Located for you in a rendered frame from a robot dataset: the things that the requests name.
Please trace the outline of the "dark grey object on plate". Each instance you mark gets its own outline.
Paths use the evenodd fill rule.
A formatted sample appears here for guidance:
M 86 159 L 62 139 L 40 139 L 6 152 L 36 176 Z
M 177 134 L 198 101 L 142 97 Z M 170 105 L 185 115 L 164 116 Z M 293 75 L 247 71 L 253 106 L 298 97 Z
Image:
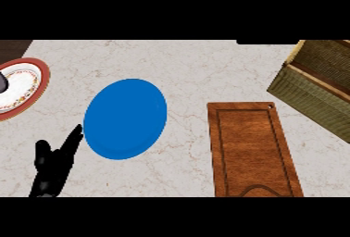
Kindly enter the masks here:
M 9 88 L 9 80 L 0 71 L 0 94 L 8 90 L 8 88 Z

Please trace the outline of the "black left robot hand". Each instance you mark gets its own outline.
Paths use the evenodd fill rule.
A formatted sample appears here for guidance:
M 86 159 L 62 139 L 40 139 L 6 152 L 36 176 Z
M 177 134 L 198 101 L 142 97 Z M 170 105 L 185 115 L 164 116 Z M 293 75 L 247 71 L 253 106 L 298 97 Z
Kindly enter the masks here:
M 46 140 L 36 143 L 34 167 L 37 170 L 30 197 L 56 197 L 65 187 L 74 156 L 83 140 L 83 125 L 78 124 L 68 134 L 62 147 L 50 149 Z

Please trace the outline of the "blue plate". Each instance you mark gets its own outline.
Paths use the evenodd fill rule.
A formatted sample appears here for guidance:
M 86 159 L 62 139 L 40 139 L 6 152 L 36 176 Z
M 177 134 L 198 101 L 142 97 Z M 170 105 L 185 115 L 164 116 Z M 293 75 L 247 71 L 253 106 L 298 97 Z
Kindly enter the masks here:
M 123 160 L 142 154 L 157 142 L 167 123 L 161 90 L 142 79 L 111 83 L 84 112 L 83 133 L 90 149 Z

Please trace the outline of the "brown wooden cutting board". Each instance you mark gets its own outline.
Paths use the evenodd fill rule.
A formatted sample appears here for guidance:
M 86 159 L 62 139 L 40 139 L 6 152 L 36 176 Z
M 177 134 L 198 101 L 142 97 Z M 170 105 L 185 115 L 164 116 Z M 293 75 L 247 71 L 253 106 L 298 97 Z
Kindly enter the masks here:
M 214 194 L 303 196 L 275 104 L 210 103 L 208 122 Z

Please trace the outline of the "white red-rimmed patterned plate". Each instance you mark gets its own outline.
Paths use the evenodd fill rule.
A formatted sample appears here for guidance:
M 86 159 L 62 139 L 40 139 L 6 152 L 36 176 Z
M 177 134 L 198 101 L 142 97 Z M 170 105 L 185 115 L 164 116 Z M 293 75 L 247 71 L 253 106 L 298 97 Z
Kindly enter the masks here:
M 8 90 L 0 90 L 3 121 L 19 115 L 37 102 L 49 85 L 50 71 L 43 60 L 22 57 L 0 65 L 0 73 L 9 81 Z

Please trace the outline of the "olive wicker basket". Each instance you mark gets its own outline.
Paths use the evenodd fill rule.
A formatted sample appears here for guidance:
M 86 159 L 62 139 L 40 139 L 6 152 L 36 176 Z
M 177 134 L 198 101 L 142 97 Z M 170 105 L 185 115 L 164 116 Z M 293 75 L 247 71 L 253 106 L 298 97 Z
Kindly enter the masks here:
M 300 40 L 267 92 L 350 143 L 350 40 Z

